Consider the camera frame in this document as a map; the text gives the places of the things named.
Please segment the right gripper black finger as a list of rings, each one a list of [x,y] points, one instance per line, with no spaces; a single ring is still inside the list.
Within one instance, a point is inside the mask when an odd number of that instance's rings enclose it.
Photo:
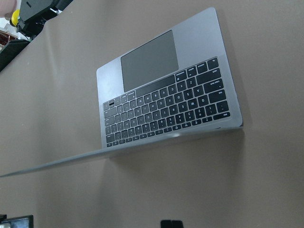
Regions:
[[[183,228],[181,220],[161,220],[161,228]]]

